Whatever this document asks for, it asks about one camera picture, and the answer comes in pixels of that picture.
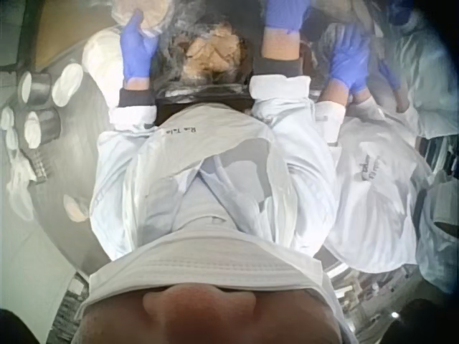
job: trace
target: wrist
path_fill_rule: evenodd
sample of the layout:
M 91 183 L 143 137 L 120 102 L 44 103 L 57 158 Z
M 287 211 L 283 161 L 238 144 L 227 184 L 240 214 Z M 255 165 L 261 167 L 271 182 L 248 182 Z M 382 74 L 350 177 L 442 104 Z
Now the wrist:
M 267 59 L 293 61 L 300 58 L 300 33 L 265 27 L 262 56 Z
M 371 98 L 372 94 L 370 93 L 370 90 L 368 89 L 368 87 L 365 87 L 363 90 L 354 93 L 353 97 L 354 97 L 354 104 L 362 104 L 363 102 Z
M 150 78 L 149 77 L 132 77 L 129 80 L 124 80 L 125 90 L 130 91 L 144 91 L 150 88 Z
M 362 91 L 366 90 L 366 78 L 365 79 L 360 79 L 357 80 L 352 86 L 351 86 L 351 93 L 353 95 L 360 93 Z

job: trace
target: sleeve cuff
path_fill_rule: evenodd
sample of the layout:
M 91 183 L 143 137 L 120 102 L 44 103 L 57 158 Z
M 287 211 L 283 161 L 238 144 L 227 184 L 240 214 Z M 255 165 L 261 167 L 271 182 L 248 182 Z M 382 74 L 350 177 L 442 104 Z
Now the sleeve cuff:
M 117 107 L 110 111 L 110 123 L 117 130 L 142 130 L 156 119 L 156 106 Z
M 125 90 L 124 88 L 120 90 L 119 108 L 153 105 L 155 105 L 155 96 L 153 90 L 131 91 Z
M 304 99 L 309 96 L 310 83 L 311 78 L 306 76 L 258 75 L 250 80 L 250 95 L 259 101 Z
M 360 104 L 350 104 L 348 114 L 361 120 L 385 120 L 386 116 L 379 110 L 379 106 L 373 97 L 368 98 Z
M 346 108 L 335 102 L 316 103 L 316 125 L 327 143 L 338 141 Z

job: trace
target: lab coat sleeve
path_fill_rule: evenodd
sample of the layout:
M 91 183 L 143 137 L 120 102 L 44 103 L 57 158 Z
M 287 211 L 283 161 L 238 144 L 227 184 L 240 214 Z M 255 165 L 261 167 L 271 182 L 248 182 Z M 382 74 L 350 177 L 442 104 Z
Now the lab coat sleeve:
M 253 114 L 277 137 L 298 195 L 298 221 L 292 248 L 313 256 L 336 218 L 336 169 L 324 135 L 316 123 L 315 105 L 308 99 L 309 77 L 253 77 Z M 344 107 L 321 106 L 321 115 L 344 116 Z M 329 134 L 336 141 L 337 133 Z
M 129 163 L 156 129 L 145 129 L 145 124 L 152 124 L 155 119 L 156 106 L 118 107 L 110 113 L 115 130 L 98 138 L 90 220 L 100 245 L 112 260 L 133 250 L 123 225 L 124 177 Z

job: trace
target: white face mask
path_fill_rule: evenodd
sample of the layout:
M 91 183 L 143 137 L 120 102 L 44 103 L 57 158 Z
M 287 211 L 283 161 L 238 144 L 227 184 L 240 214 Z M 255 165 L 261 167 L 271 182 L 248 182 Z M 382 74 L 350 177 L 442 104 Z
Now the white face mask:
M 90 278 L 90 296 L 78 316 L 108 297 L 185 282 L 238 290 L 322 290 L 321 263 L 240 233 L 179 231 L 104 266 Z

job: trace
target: white lab coat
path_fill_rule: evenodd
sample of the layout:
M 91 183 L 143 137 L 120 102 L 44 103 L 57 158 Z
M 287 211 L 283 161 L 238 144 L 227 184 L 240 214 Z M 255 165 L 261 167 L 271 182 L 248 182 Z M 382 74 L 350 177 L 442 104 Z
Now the white lab coat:
M 223 105 L 144 129 L 155 107 L 116 108 L 101 134 L 90 218 L 118 259 L 199 218 L 313 256 L 336 215 L 335 142 L 344 107 L 308 99 L 309 77 L 257 76 L 254 118 Z
M 348 108 L 338 140 L 339 210 L 325 245 L 354 269 L 380 273 L 416 264 L 412 212 L 432 173 L 407 129 L 416 117 L 413 107 L 383 111 L 373 97 Z

